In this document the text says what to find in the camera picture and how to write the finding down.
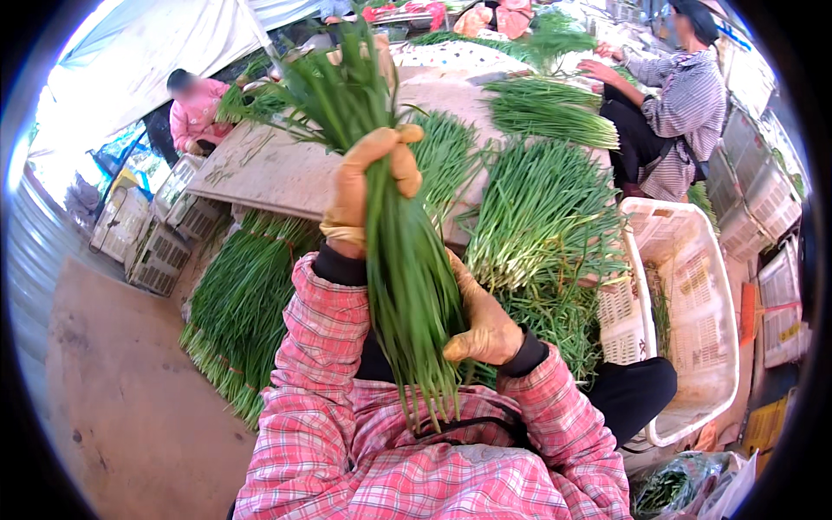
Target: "hand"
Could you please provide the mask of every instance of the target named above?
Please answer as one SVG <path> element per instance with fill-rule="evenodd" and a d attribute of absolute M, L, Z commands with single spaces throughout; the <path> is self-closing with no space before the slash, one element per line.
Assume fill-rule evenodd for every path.
<path fill-rule="evenodd" d="M 585 71 L 581 73 L 581 76 L 597 79 L 599 82 L 604 82 L 607 85 L 615 86 L 623 79 L 621 74 L 618 72 L 613 71 L 610 67 L 607 67 L 603 63 L 595 62 L 593 60 L 581 60 L 581 62 L 577 64 L 577 67 L 578 69 Z"/>
<path fill-rule="evenodd" d="M 335 173 L 335 196 L 320 223 L 320 231 L 327 237 L 329 247 L 349 258 L 364 258 L 364 219 L 367 215 L 364 171 L 390 154 L 390 175 L 396 180 L 402 196 L 413 198 L 422 185 L 422 174 L 407 143 L 420 141 L 423 136 L 424 131 L 419 125 L 376 128 L 349 149 Z"/>
<path fill-rule="evenodd" d="M 465 264 L 450 250 L 453 277 L 457 279 L 471 329 L 448 341 L 442 352 L 448 361 L 472 358 L 483 363 L 506 364 L 517 355 L 525 340 L 522 329 L 485 289 L 480 287 Z"/>
<path fill-rule="evenodd" d="M 195 156 L 201 156 L 206 152 L 202 149 L 202 146 L 196 144 L 196 141 L 193 139 L 189 139 L 188 142 L 185 143 L 185 151 Z"/>
<path fill-rule="evenodd" d="M 595 53 L 600 57 L 612 57 L 618 61 L 624 59 L 624 53 L 620 47 L 614 47 L 606 42 L 599 42 L 598 47 L 595 47 Z"/>

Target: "table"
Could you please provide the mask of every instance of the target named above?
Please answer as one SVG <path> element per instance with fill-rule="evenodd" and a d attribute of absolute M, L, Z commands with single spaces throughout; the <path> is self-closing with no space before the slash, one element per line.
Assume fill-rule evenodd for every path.
<path fill-rule="evenodd" d="M 425 111 L 450 111 L 479 130 L 477 143 L 485 147 L 505 142 L 491 124 L 488 105 L 492 95 L 467 80 L 488 74 L 440 67 L 399 67 L 399 101 Z M 599 164 L 609 166 L 606 150 L 594 150 Z M 340 156 L 327 154 L 316 143 L 295 142 L 288 134 L 249 121 L 239 124 L 203 163 L 187 190 L 198 196 L 235 202 L 284 215 L 320 221 L 332 198 L 330 176 Z M 479 204 L 488 173 L 477 173 L 452 217 Z M 448 245 L 463 248 L 468 234 L 451 219 L 443 229 Z"/>

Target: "knee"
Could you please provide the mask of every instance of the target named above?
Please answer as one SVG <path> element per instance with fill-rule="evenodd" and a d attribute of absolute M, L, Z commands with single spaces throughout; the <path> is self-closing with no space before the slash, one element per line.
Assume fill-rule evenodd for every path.
<path fill-rule="evenodd" d="M 653 372 L 652 379 L 655 381 L 656 394 L 661 396 L 665 406 L 673 400 L 676 395 L 677 374 L 673 363 L 665 358 L 651 359 Z"/>

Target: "black cuff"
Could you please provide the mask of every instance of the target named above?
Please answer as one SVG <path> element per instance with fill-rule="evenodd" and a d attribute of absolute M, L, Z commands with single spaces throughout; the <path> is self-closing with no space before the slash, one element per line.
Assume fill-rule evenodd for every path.
<path fill-rule="evenodd" d="M 312 264 L 312 270 L 319 278 L 333 284 L 348 287 L 367 285 L 367 262 L 336 253 L 326 245 L 325 240 L 320 243 L 320 253 Z"/>
<path fill-rule="evenodd" d="M 526 325 L 520 328 L 526 336 L 517 355 L 508 363 L 501 365 L 498 372 L 510 378 L 521 378 L 529 375 L 532 370 L 549 357 L 549 348 L 529 331 Z"/>

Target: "tent canopy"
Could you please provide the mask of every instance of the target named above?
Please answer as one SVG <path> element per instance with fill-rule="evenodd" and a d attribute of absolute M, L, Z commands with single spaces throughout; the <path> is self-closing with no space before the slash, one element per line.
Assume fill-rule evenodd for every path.
<path fill-rule="evenodd" d="M 264 29 L 318 11 L 317 0 L 249 0 Z M 32 155 L 86 150 L 167 102 L 177 68 L 208 77 L 257 49 L 236 0 L 124 0 L 67 52 L 49 77 Z"/>

